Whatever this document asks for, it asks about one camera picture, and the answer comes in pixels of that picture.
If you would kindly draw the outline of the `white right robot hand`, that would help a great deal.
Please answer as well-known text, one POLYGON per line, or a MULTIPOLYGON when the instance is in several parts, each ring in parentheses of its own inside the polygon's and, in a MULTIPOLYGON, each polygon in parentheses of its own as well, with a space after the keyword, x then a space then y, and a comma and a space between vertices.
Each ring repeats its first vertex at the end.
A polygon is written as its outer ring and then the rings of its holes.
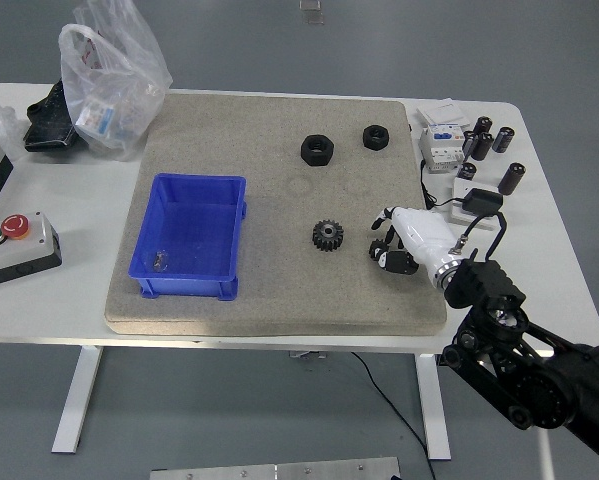
POLYGON ((426 268, 431 284, 445 290, 461 261, 466 239, 456 239, 443 216, 430 210, 385 208, 371 229, 391 222, 385 239, 371 243, 369 255, 392 273, 411 275, 419 266, 426 268))

